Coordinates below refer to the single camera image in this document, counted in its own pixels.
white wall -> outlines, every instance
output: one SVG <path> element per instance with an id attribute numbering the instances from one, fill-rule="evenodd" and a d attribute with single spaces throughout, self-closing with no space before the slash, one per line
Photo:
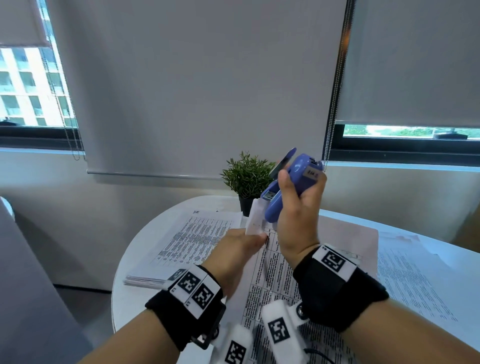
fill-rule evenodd
<path id="1" fill-rule="evenodd" d="M 480 198 L 480 173 L 331 164 L 322 208 L 451 240 Z M 221 181 L 95 176 L 70 153 L 0 150 L 0 195 L 54 283 L 109 290 L 135 234 Z"/>

black cable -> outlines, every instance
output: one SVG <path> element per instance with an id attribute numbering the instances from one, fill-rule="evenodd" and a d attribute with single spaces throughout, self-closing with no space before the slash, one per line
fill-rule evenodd
<path id="1" fill-rule="evenodd" d="M 333 360 L 331 360 L 328 356 L 326 356 L 321 351 L 318 351 L 316 349 L 309 349 L 309 348 L 303 349 L 303 351 L 306 352 L 307 354 L 318 354 L 321 357 L 325 358 L 329 363 L 335 364 L 335 362 Z"/>

window shade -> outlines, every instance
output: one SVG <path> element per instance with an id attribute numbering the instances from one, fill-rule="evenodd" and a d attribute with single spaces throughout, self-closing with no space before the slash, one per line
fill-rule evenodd
<path id="1" fill-rule="evenodd" d="M 344 0 L 48 0 L 90 173 L 320 158 Z"/>
<path id="2" fill-rule="evenodd" d="M 36 0 L 0 0 L 0 47 L 45 47 L 49 42 Z"/>
<path id="3" fill-rule="evenodd" d="M 480 127 L 478 0 L 357 0 L 337 122 Z"/>

baseboard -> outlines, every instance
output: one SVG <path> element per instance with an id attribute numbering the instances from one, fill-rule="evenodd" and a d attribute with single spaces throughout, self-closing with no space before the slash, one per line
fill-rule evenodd
<path id="1" fill-rule="evenodd" d="M 98 288 L 85 288 L 85 287 L 75 287 L 75 286 L 66 286 L 64 284 L 53 284 L 55 288 L 64 288 L 66 290 L 77 290 L 77 291 L 86 291 L 86 292 L 95 292 L 95 293 L 105 293 L 112 294 L 112 291 L 100 290 Z"/>

person's left arm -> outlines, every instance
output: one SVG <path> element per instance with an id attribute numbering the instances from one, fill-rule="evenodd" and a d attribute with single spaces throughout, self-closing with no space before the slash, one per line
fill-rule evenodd
<path id="1" fill-rule="evenodd" d="M 245 229 L 231 229 L 202 263 L 227 297 L 233 295 L 243 267 L 266 239 L 264 233 L 245 235 Z M 174 364 L 179 355 L 179 350 L 155 313 L 145 310 L 79 364 Z"/>

